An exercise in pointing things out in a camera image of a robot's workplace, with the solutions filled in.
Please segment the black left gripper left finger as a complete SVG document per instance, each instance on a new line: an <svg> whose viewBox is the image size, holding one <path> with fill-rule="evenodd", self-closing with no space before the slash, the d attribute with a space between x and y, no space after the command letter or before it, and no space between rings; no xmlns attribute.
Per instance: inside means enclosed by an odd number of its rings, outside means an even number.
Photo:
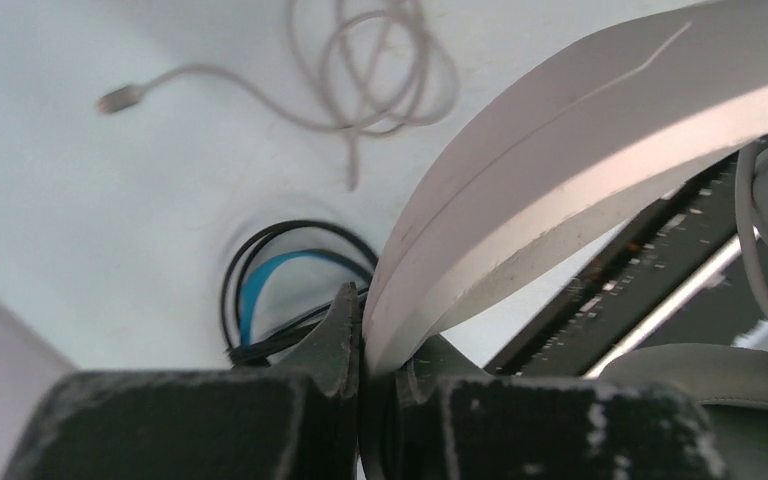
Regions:
<svg viewBox="0 0 768 480"><path fill-rule="evenodd" d="M360 313L343 285L267 368L82 371L41 399L6 479L353 479Z"/></svg>

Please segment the white gaming headset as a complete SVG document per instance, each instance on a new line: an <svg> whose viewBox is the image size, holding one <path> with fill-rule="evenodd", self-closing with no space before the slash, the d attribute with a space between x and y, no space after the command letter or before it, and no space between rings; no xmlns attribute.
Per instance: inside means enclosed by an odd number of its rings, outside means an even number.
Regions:
<svg viewBox="0 0 768 480"><path fill-rule="evenodd" d="M709 1L593 33L442 151L380 257L371 382L714 162L768 135L768 1Z"/></svg>

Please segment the black headset with blue band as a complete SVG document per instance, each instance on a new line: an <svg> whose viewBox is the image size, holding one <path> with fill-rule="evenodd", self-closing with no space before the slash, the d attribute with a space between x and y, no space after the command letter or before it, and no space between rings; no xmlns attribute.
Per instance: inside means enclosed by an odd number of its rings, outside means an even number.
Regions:
<svg viewBox="0 0 768 480"><path fill-rule="evenodd" d="M235 368L265 367L297 345L325 317L328 291L359 283L360 303L379 261L354 232L323 220L288 220L244 240L219 291L219 325Z"/></svg>

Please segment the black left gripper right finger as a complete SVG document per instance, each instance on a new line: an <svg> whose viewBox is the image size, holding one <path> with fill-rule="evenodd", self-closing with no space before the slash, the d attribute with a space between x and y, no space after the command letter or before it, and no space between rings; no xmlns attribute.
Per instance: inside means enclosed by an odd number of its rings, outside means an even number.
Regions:
<svg viewBox="0 0 768 480"><path fill-rule="evenodd" d="M398 479L725 479L706 416L647 383L497 377L441 337L395 374Z"/></svg>

